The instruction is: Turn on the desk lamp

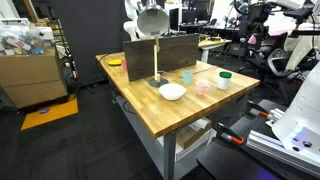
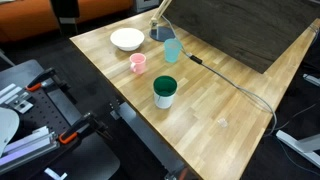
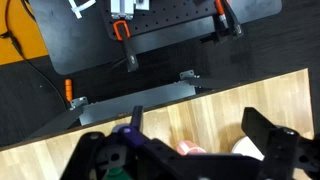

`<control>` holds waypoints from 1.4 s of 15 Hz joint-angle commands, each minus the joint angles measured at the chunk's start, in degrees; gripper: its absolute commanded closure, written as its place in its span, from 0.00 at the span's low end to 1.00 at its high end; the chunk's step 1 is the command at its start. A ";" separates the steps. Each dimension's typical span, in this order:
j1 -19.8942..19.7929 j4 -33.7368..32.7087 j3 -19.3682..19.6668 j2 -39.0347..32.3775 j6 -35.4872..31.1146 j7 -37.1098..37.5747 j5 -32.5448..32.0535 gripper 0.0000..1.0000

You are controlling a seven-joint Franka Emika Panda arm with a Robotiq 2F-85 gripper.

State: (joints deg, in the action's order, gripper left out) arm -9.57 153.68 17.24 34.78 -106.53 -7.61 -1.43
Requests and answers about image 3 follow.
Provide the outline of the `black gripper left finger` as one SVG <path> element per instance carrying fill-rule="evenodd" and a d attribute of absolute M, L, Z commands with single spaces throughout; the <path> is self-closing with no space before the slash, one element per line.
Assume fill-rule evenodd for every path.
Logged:
<path fill-rule="evenodd" d="M 143 107 L 135 106 L 132 112 L 130 126 L 138 131 L 142 131 L 143 129 Z"/>

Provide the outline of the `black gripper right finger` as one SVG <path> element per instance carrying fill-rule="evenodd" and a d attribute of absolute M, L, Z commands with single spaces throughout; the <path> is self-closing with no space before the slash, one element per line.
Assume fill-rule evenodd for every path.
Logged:
<path fill-rule="evenodd" d="M 277 127 L 253 107 L 245 107 L 241 129 L 262 154 L 266 154 L 271 134 Z"/>

